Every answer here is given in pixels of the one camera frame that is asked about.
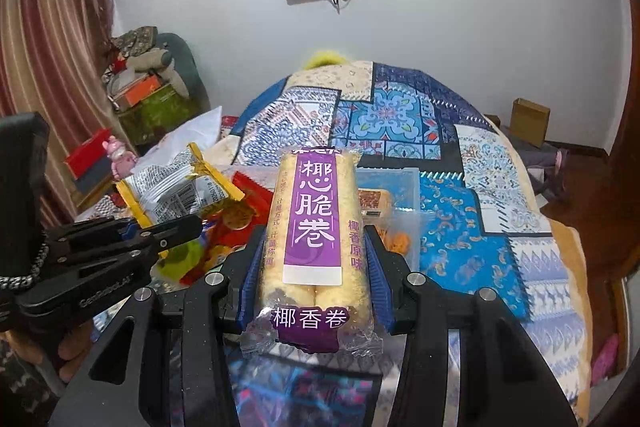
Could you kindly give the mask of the orange fried snack bag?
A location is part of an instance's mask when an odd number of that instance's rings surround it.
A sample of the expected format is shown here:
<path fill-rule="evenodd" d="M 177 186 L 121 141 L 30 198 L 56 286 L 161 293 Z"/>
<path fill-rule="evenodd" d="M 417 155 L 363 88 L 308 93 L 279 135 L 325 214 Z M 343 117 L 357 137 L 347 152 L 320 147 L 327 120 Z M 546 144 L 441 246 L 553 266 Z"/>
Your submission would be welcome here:
<path fill-rule="evenodd" d="M 386 251 L 391 251 L 402 257 L 406 257 L 409 254 L 411 239 L 408 233 L 381 227 L 376 227 L 376 231 Z"/>

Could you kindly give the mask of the white yellow snack bag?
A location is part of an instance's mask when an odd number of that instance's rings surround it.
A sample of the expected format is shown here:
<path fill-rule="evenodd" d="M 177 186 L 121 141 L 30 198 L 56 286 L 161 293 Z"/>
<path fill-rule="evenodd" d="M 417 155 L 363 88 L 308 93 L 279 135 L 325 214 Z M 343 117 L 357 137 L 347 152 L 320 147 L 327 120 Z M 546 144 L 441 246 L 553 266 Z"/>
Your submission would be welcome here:
<path fill-rule="evenodd" d="M 167 165 L 144 167 L 116 188 L 142 229 L 190 215 L 206 218 L 245 197 L 194 142 Z"/>

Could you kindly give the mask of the purple label coconut roll pack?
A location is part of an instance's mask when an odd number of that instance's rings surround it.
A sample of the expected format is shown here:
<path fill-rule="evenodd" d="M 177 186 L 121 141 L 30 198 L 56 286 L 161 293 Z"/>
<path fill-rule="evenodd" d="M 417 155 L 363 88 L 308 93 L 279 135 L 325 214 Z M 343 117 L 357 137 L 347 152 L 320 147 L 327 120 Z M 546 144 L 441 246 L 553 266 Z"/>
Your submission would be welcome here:
<path fill-rule="evenodd" d="M 241 348 L 277 343 L 310 355 L 374 357 L 369 262 L 356 183 L 358 154 L 344 148 L 291 148 L 281 157 L 253 317 Z"/>

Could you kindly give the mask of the green snack bag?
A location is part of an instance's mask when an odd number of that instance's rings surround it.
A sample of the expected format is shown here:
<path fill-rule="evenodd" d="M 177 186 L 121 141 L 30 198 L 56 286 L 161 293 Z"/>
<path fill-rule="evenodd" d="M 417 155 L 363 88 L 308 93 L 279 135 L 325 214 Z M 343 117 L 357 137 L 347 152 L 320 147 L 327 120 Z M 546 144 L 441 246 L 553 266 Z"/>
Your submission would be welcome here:
<path fill-rule="evenodd" d="M 169 249 L 160 256 L 152 273 L 164 281 L 179 282 L 189 271 L 198 265 L 204 254 L 201 239 L 192 239 Z"/>

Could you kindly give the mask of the red snack bag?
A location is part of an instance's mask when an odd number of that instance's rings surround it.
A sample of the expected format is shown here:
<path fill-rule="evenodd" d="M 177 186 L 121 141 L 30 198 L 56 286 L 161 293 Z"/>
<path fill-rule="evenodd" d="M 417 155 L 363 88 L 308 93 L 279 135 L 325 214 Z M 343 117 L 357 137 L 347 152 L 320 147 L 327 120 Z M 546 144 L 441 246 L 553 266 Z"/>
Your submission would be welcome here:
<path fill-rule="evenodd" d="M 242 249 L 257 225 L 266 225 L 272 203 L 273 191 L 258 183 L 245 172 L 235 171 L 232 183 L 244 193 L 239 202 L 230 204 L 213 215 L 205 232 L 204 254 L 198 263 L 180 279 L 190 286 L 207 271 L 221 265 L 235 251 Z"/>

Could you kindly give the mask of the pink toy figure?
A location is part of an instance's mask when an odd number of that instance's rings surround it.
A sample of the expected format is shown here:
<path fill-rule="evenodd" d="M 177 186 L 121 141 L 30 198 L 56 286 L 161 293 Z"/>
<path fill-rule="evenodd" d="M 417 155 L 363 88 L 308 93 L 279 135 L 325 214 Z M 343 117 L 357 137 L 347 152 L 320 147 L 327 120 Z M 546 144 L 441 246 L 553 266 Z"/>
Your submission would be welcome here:
<path fill-rule="evenodd" d="M 112 175 L 115 181 L 127 178 L 132 173 L 132 169 L 136 167 L 138 158 L 131 150 L 128 150 L 126 144 L 110 135 L 106 141 L 102 142 L 107 158 L 111 161 Z"/>

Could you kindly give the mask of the red box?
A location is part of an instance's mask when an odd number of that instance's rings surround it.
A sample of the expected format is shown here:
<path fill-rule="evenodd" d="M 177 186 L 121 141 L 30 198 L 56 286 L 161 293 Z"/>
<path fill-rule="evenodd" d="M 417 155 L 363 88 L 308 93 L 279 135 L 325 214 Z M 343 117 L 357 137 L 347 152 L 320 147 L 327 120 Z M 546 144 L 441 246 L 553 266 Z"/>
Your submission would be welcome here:
<path fill-rule="evenodd" d="M 102 143 L 110 139 L 108 128 L 98 130 L 91 138 L 82 142 L 68 155 L 64 162 L 75 180 L 81 178 L 94 164 L 105 156 Z"/>

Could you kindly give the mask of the tan biscuit pack in bin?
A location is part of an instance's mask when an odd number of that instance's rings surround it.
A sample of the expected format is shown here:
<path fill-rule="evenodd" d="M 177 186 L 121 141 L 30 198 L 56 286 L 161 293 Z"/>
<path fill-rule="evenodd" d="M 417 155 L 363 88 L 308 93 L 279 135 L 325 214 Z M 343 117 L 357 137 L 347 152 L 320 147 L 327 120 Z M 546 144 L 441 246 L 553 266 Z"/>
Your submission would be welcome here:
<path fill-rule="evenodd" d="M 379 225 L 392 214 L 393 197 L 384 188 L 360 188 L 358 198 L 365 225 Z"/>

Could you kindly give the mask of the clear plastic storage bin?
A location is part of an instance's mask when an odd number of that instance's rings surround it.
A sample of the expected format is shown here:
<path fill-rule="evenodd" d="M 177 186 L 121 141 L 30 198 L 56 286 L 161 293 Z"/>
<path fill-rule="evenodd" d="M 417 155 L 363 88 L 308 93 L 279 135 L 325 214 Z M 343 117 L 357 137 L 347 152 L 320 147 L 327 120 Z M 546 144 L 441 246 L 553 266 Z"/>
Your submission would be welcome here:
<path fill-rule="evenodd" d="M 426 214 L 420 210 L 420 174 L 416 168 L 357 168 L 359 190 L 387 191 L 390 203 L 380 199 L 380 208 L 364 210 L 368 225 L 381 225 L 390 234 L 406 233 L 406 261 L 411 271 L 420 269 L 421 227 Z"/>

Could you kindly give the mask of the patchwork patterned bedspread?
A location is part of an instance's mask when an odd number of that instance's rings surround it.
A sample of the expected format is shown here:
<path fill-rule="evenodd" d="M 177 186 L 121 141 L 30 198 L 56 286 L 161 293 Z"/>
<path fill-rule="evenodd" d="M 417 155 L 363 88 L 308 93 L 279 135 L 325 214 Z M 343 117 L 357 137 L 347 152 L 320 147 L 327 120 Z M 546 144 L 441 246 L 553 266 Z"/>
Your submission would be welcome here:
<path fill-rule="evenodd" d="M 420 70 L 330 57 L 262 92 L 202 153 L 269 186 L 292 145 L 356 150 L 363 168 L 418 169 L 421 271 L 459 293 L 495 289 L 585 424 L 592 320 L 582 243 L 541 213 L 524 162 L 494 124 Z"/>

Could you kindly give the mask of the pile of clutter on chair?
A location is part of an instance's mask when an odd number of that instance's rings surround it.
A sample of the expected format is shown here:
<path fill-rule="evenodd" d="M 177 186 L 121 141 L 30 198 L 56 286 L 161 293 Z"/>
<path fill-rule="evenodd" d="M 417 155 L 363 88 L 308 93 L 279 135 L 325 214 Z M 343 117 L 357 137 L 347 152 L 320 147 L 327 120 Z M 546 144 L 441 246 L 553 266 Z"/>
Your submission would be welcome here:
<path fill-rule="evenodd" d="M 147 147 L 210 102 L 188 44 L 172 32 L 142 26 L 111 40 L 102 82 L 129 142 Z"/>

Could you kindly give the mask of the cardboard box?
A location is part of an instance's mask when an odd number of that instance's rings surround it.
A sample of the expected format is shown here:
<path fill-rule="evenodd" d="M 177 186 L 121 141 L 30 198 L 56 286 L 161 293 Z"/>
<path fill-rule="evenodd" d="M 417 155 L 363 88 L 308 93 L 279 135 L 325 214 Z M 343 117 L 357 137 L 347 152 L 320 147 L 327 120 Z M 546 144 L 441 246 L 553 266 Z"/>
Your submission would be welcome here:
<path fill-rule="evenodd" d="M 517 98 L 512 105 L 510 132 L 515 138 L 541 147 L 546 139 L 549 117 L 549 107 Z"/>

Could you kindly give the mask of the striped red curtain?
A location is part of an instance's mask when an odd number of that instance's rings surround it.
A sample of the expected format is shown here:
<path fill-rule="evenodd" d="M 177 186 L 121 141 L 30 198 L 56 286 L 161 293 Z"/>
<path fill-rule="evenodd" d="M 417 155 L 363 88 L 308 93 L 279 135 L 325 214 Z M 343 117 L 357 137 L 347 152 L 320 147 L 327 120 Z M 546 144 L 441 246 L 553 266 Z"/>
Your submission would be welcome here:
<path fill-rule="evenodd" d="M 114 57 L 113 0 L 1 0 L 1 113 L 37 112 L 50 126 L 41 219 L 73 221 L 65 159 L 107 128 L 122 136 L 102 75 Z"/>

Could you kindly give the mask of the wooden door frame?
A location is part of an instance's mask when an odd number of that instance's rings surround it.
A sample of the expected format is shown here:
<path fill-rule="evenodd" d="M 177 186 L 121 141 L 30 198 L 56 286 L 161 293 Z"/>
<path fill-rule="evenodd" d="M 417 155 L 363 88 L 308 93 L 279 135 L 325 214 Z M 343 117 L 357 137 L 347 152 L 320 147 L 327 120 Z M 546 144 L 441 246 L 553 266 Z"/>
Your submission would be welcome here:
<path fill-rule="evenodd" d="M 631 64 L 620 127 L 616 134 L 610 173 L 613 195 L 611 259 L 605 277 L 626 277 L 639 264 L 639 0 L 629 0 L 631 12 Z"/>

